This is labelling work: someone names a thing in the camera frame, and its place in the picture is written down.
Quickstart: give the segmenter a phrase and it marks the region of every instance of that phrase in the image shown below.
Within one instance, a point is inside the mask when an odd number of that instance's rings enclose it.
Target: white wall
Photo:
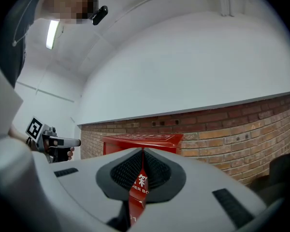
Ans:
[[[13,124],[22,133],[33,116],[56,127],[58,136],[75,137],[75,114],[85,80],[53,61],[29,51],[15,91],[24,100]]]
[[[77,124],[290,92],[290,45],[242,14],[188,14],[135,35],[88,79]]]

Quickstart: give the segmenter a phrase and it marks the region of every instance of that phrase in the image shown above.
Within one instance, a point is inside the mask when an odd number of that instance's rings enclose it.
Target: ceiling light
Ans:
[[[46,47],[50,50],[53,49],[54,46],[55,34],[57,31],[58,24],[59,24],[58,21],[51,21],[49,24]]]

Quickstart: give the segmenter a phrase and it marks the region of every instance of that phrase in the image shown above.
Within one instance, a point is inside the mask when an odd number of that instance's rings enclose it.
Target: hand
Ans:
[[[46,139],[46,140],[44,140],[43,141],[43,144],[44,144],[44,149],[45,149],[45,151],[47,151],[48,149],[49,149],[49,140],[48,139]],[[54,141],[54,145],[55,146],[57,146],[58,145],[58,142],[55,140]],[[74,149],[74,147],[71,147],[70,148],[70,151],[68,151],[68,153],[67,153],[67,155],[68,155],[68,160],[72,160],[72,156],[73,156],[73,151],[74,151],[75,149]]]

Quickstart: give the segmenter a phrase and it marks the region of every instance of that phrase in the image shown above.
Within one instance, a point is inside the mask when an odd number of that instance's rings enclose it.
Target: white ceiling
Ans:
[[[247,0],[233,0],[235,13],[245,12]],[[27,37],[28,61],[35,56],[47,64],[61,65],[86,79],[114,50],[120,48],[136,33],[171,17],[203,11],[220,13],[220,0],[99,0],[107,5],[109,14],[93,26],[66,25],[57,31],[53,50],[45,47],[49,21],[39,20],[30,28]]]

